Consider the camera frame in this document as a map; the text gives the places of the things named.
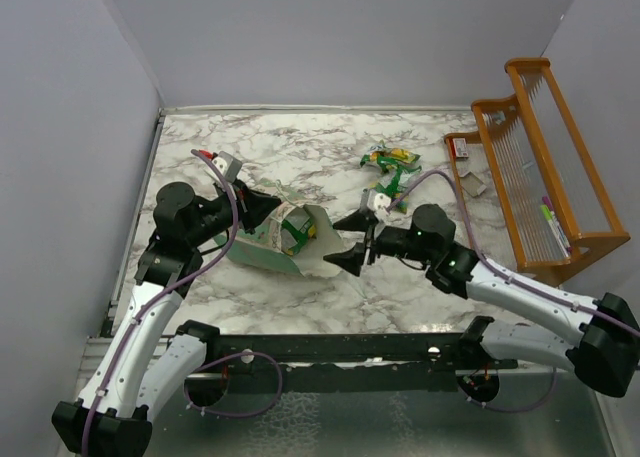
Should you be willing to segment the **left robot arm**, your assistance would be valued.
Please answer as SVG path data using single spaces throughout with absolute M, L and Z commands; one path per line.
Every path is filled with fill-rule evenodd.
M 52 424 L 66 448 L 81 456 L 141 456 L 153 422 L 186 377 L 220 362 L 211 338 L 217 329 L 198 325 L 153 357 L 169 320 L 193 280 L 208 270 L 199 248 L 221 233 L 254 231 L 281 201 L 237 180 L 213 200 L 185 182 L 156 195 L 155 230 L 138 262 L 123 322 L 98 368 L 73 402 L 57 404 Z

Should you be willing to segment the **yellow green snack packet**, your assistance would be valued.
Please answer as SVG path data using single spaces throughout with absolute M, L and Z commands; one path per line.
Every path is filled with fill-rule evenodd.
M 407 149 L 388 147 L 383 141 L 371 146 L 361 157 L 359 166 L 374 166 L 382 173 L 401 167 L 412 167 L 420 160 L 420 155 Z

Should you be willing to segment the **green printed paper bag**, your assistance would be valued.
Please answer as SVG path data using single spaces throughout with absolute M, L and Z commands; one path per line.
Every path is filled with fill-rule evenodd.
M 261 179 L 256 183 L 255 189 L 279 197 L 282 204 L 253 234 L 239 230 L 226 257 L 236 264 L 285 274 L 322 278 L 338 275 L 340 269 L 325 262 L 323 257 L 344 251 L 345 244 L 333 229 L 326 209 L 278 180 Z M 313 216 L 316 237 L 297 255 L 289 256 L 281 251 L 281 223 L 297 207 L 305 208 Z

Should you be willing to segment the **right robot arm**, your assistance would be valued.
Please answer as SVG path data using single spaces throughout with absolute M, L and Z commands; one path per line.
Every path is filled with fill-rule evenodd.
M 566 292 L 512 272 L 455 240 L 456 226 L 436 204 L 423 204 L 408 228 L 387 226 L 382 215 L 359 209 L 334 223 L 361 232 L 362 241 L 324 261 L 351 275 L 379 257 L 422 265 L 425 277 L 446 294 L 489 303 L 530 321 L 521 331 L 490 323 L 459 344 L 461 360 L 481 368 L 522 350 L 523 359 L 573 372 L 591 389 L 625 396 L 639 364 L 639 324 L 625 299 L 607 292 L 596 299 Z

